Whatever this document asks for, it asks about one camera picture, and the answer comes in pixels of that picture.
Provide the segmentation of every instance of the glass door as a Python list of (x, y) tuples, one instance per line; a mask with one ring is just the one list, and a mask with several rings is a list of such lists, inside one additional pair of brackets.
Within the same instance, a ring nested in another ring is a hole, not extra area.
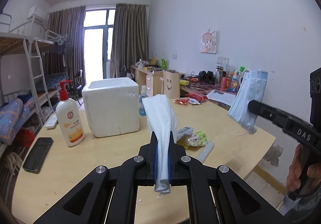
[(84, 21), (86, 83), (106, 79), (109, 73), (115, 10), (87, 11)]

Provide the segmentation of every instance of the human hand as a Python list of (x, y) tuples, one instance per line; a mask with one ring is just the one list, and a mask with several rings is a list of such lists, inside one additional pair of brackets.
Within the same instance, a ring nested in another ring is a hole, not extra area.
[[(302, 164), (300, 163), (301, 144), (299, 144), (294, 153), (292, 164), (289, 168), (288, 177), (286, 178), (286, 188), (288, 191), (295, 191), (301, 186), (300, 176), (302, 174)], [(308, 168), (307, 175), (313, 178), (308, 192), (314, 189), (321, 181), (321, 163), (312, 164)]]

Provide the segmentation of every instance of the brown curtain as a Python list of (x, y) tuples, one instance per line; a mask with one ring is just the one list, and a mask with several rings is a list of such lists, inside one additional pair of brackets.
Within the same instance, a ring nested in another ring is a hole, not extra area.
[[(81, 84), (85, 85), (85, 62), (84, 62), (84, 27), (86, 7), (80, 6), (51, 13), (48, 19), (48, 29), (61, 35), (68, 34), (68, 40), (73, 48), (71, 67), (68, 67), (70, 80), (82, 70)], [(63, 64), (63, 56), (54, 51), (45, 53), (44, 69), (46, 75), (57, 74), (66, 71)]]
[(119, 71), (124, 65), (130, 69), (139, 58), (148, 60), (146, 6), (118, 4), (115, 11), (110, 77), (119, 77)]

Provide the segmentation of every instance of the wall outlet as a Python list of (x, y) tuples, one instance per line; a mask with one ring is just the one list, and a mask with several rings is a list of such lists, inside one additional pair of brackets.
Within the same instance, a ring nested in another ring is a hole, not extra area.
[(223, 57), (223, 62), (222, 64), (228, 65), (229, 64), (229, 58)]

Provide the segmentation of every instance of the wall stain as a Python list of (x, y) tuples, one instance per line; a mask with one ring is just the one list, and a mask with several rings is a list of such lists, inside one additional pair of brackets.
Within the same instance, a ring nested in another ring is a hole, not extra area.
[(279, 166), (279, 157), (283, 153), (283, 148), (279, 145), (272, 146), (267, 153), (264, 155), (263, 159), (268, 161), (272, 166)]

